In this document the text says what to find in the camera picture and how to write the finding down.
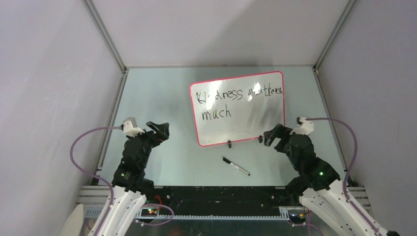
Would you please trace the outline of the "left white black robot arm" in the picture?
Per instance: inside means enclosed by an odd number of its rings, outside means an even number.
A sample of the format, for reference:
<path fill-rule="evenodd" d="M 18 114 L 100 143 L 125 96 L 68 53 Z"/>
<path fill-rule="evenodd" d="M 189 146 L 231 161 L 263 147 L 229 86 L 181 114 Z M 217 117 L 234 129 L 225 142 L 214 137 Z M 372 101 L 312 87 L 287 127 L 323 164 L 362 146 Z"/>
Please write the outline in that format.
<path fill-rule="evenodd" d="M 145 178 L 153 148 L 169 139 L 169 123 L 147 122 L 149 131 L 139 128 L 134 118 L 121 125 L 127 137 L 122 158 L 111 182 L 106 206 L 91 229 L 91 236 L 123 236 L 143 205 L 155 200 L 154 182 Z"/>

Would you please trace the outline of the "pink framed whiteboard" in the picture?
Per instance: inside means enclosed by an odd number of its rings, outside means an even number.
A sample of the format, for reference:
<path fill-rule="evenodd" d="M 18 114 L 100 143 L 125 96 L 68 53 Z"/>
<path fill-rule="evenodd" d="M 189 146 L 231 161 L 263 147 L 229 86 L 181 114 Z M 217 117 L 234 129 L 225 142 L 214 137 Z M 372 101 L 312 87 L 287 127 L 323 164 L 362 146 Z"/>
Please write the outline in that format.
<path fill-rule="evenodd" d="M 202 147 L 257 139 L 286 121 L 281 71 L 195 82 L 189 91 Z"/>

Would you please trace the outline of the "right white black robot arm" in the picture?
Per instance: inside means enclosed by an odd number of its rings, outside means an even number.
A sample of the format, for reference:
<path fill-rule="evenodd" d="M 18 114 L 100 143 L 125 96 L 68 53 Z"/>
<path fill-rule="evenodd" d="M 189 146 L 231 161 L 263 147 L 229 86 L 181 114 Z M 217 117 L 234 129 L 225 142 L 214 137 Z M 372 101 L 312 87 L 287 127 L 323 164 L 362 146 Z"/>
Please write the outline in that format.
<path fill-rule="evenodd" d="M 307 121 L 295 129 L 276 125 L 263 133 L 264 145 L 285 154 L 299 174 L 285 187 L 286 199 L 294 206 L 302 204 L 313 211 L 340 236 L 396 236 L 378 224 L 353 197 L 337 171 L 319 158 L 309 134 L 314 130 Z"/>

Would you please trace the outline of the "white whiteboard marker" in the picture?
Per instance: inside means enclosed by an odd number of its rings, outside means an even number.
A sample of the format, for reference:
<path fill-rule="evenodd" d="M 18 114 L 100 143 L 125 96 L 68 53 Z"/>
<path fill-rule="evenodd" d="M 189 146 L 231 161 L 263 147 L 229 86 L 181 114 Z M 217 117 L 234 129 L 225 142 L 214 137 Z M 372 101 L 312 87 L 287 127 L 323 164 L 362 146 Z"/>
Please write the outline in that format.
<path fill-rule="evenodd" d="M 229 164 L 231 166 L 233 166 L 234 168 L 238 169 L 239 171 L 243 172 L 245 175 L 250 176 L 251 174 L 245 170 L 244 168 L 242 168 L 241 166 L 237 165 L 236 163 L 231 161 L 231 164 Z"/>

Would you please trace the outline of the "black marker cap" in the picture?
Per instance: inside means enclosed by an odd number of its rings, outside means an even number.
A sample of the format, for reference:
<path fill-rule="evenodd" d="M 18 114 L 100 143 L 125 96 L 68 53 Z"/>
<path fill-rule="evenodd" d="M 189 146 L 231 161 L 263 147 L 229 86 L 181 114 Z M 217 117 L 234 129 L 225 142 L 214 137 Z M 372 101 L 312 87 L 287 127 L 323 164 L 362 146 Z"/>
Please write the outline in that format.
<path fill-rule="evenodd" d="M 228 163 L 228 164 L 231 164 L 231 161 L 229 159 L 227 159 L 226 157 L 223 157 L 223 161 Z"/>

